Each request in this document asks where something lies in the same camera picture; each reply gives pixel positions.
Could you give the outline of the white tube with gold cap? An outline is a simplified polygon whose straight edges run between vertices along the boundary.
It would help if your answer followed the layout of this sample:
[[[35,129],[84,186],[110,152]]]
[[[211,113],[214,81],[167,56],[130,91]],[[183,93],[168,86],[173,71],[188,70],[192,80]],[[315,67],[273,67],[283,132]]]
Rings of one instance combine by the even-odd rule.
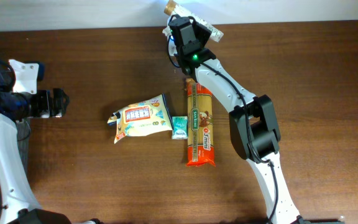
[[[168,24],[170,19],[172,19],[174,15],[179,15],[180,17],[188,17],[188,16],[193,17],[196,22],[199,22],[200,24],[204,25],[208,30],[211,31],[211,35],[209,38],[215,42],[219,42],[224,35],[224,33],[221,32],[219,29],[215,28],[209,22],[206,22],[204,19],[200,18],[195,13],[191,12],[190,10],[183,7],[179,3],[175,2],[174,0],[169,0],[167,2],[164,9],[164,13],[168,16],[167,26],[162,31],[166,37],[168,37],[172,33],[168,28]]]

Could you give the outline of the yellow blue snack bag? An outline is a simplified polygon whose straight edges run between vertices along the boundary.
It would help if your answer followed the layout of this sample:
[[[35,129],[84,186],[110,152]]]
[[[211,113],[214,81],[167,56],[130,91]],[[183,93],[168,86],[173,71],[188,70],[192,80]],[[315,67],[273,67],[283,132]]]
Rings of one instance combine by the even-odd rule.
[[[142,137],[173,130],[172,117],[164,94],[115,111],[109,117],[108,125],[116,125],[114,143],[127,136]]]

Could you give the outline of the orange spaghetti packet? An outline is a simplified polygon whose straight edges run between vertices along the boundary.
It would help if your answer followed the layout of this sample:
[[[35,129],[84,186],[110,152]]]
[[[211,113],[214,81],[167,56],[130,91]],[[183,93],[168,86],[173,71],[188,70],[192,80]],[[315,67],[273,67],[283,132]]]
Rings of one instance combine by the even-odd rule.
[[[188,108],[187,166],[214,162],[212,93],[193,79],[186,79]]]

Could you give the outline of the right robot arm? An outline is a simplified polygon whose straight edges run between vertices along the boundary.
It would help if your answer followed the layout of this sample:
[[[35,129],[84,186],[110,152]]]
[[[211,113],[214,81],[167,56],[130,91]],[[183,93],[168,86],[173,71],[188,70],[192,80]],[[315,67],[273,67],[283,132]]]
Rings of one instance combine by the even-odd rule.
[[[176,66],[207,88],[229,113],[231,143],[249,163],[267,210],[267,223],[304,223],[291,199],[280,164],[281,139],[273,102],[255,96],[231,77],[206,48],[211,31],[192,16],[174,14],[168,21]]]

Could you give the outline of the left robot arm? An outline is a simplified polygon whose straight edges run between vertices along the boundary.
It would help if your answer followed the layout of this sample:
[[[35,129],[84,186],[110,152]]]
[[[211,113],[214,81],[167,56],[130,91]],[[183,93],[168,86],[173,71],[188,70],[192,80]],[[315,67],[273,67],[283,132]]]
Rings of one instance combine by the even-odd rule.
[[[65,215],[42,209],[19,154],[17,122],[59,118],[69,103],[60,88],[38,90],[43,77],[40,62],[0,60],[0,223],[69,223]]]

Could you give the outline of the grey plastic mesh basket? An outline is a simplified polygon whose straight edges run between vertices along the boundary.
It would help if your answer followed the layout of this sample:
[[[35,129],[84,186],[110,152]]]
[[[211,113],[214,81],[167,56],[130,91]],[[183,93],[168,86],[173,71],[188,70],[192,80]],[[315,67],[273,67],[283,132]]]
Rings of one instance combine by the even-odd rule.
[[[28,171],[28,160],[29,160],[29,138],[32,133],[29,119],[23,119],[17,121],[17,143],[19,155],[25,170],[25,174]]]

